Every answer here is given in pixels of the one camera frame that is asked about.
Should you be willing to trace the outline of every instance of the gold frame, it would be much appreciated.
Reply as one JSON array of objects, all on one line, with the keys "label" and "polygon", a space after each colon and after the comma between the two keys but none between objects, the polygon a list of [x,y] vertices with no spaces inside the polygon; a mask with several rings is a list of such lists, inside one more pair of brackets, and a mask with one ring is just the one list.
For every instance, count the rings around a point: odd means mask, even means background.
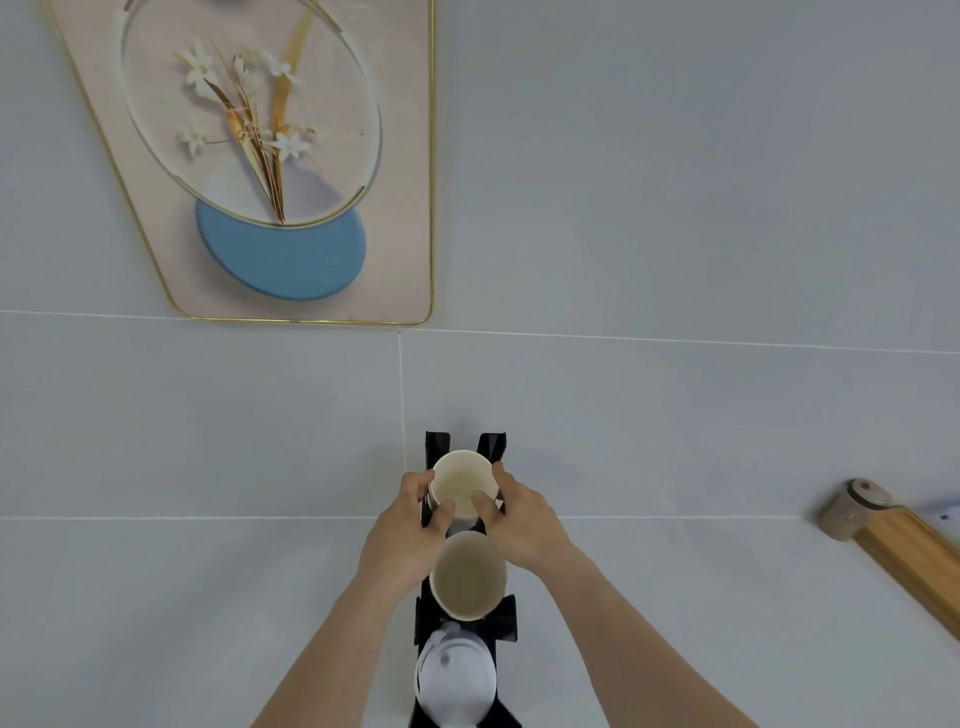
[{"label": "gold frame", "polygon": [[430,305],[427,308],[426,316],[420,321],[332,321],[325,319],[316,319],[316,320],[307,320],[307,319],[233,319],[233,318],[223,318],[217,316],[194,316],[192,314],[184,311],[180,306],[174,301],[174,297],[170,294],[170,288],[167,286],[167,281],[163,277],[163,272],[160,270],[159,264],[156,262],[156,256],[154,255],[154,249],[150,246],[150,239],[147,237],[146,231],[143,229],[143,225],[140,222],[139,216],[136,214],[136,209],[133,207],[133,200],[130,196],[130,191],[127,189],[127,186],[124,184],[123,177],[120,175],[120,170],[117,167],[116,160],[113,157],[113,152],[110,149],[109,143],[107,141],[107,135],[104,133],[103,127],[100,125],[100,120],[97,118],[97,113],[93,108],[93,104],[90,101],[89,95],[86,93],[86,87],[84,86],[83,78],[80,74],[80,68],[77,67],[77,64],[73,60],[73,55],[70,53],[70,47],[67,45],[66,38],[63,36],[63,32],[60,30],[60,25],[57,22],[57,16],[54,13],[53,8],[50,6],[50,0],[38,0],[42,10],[43,15],[47,21],[47,25],[50,26],[50,29],[53,31],[54,36],[56,37],[58,43],[60,44],[60,49],[66,57],[67,63],[70,66],[70,71],[73,73],[74,80],[77,82],[77,86],[80,88],[81,96],[84,99],[84,105],[86,110],[89,112],[90,117],[93,119],[93,124],[97,129],[97,134],[100,136],[100,141],[104,146],[104,150],[107,152],[107,158],[109,159],[110,166],[113,168],[113,175],[116,177],[117,181],[120,182],[120,189],[123,192],[124,199],[127,201],[127,207],[130,208],[131,215],[133,216],[133,222],[136,224],[136,229],[140,234],[140,239],[143,241],[144,246],[147,249],[147,254],[150,256],[150,260],[154,265],[154,270],[156,276],[160,279],[160,287],[163,289],[163,295],[166,296],[167,301],[173,306],[174,310],[179,313],[180,316],[184,318],[191,319],[193,321],[226,321],[226,322],[240,322],[246,324],[320,324],[320,325],[329,325],[329,326],[391,326],[391,327],[413,327],[420,324],[426,323],[430,317],[433,315],[434,302],[436,299],[436,284],[435,284],[435,272],[436,265],[434,259],[434,236],[436,234],[436,221],[434,220],[436,210],[436,152],[437,152],[437,3],[436,0],[426,0],[429,3],[427,14],[429,16],[429,36],[430,36],[430,149],[429,149],[429,180],[430,180],[430,196],[429,196],[429,235],[430,235]]}]

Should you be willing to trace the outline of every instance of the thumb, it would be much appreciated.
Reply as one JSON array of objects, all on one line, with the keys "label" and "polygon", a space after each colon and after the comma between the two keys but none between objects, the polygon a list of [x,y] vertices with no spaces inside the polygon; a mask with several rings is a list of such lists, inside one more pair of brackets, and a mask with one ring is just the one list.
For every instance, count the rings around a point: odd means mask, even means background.
[{"label": "thumb", "polygon": [[496,508],[496,503],[483,491],[473,491],[470,500],[473,503],[473,507],[477,509],[477,515],[483,519],[483,523],[487,526],[493,525],[499,519],[503,518],[503,514]]},{"label": "thumb", "polygon": [[430,525],[428,525],[427,528],[432,529],[441,536],[445,535],[446,532],[450,530],[450,524],[453,523],[453,515],[456,510],[456,506],[452,500],[445,500],[440,504],[440,508],[433,512],[433,516],[430,518]]}]

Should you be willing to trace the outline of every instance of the paper cup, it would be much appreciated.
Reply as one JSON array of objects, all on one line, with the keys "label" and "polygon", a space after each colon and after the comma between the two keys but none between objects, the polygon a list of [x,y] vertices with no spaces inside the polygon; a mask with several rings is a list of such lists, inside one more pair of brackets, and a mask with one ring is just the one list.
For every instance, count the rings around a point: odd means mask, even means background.
[{"label": "paper cup", "polygon": [[434,478],[427,497],[430,508],[437,510],[445,500],[456,506],[454,531],[470,528],[477,522],[477,512],[470,501],[473,491],[483,491],[496,499],[500,488],[493,479],[493,466],[479,452],[457,449],[448,452],[433,467]]},{"label": "paper cup", "polygon": [[458,533],[446,540],[430,572],[430,591],[454,619],[482,619],[507,594],[507,561],[484,534]]}]

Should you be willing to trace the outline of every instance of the person's right hand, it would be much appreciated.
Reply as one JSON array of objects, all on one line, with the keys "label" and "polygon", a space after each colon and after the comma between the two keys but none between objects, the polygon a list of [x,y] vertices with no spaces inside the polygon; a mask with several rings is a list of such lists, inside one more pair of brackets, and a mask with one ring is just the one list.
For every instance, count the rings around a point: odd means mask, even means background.
[{"label": "person's right hand", "polygon": [[564,547],[570,545],[570,538],[546,498],[518,483],[503,469],[503,463],[493,465],[493,477],[506,503],[506,515],[483,491],[474,491],[470,497],[473,507],[483,519],[493,545],[507,561],[540,574],[550,559],[561,556]]}]

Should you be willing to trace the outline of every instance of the pink backing board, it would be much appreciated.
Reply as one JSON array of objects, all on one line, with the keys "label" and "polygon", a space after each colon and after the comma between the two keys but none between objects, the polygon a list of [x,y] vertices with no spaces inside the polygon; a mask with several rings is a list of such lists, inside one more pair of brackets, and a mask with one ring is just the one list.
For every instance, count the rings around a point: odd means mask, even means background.
[{"label": "pink backing board", "polygon": [[41,1],[83,87],[168,298],[180,313],[229,321],[357,324],[419,324],[430,316],[432,0],[323,1],[366,61],[383,140],[375,184],[358,204],[367,232],[363,270],[344,291],[307,303],[247,288],[207,252],[196,228],[194,197],[156,162],[116,82],[119,60],[111,34],[124,0]]}]

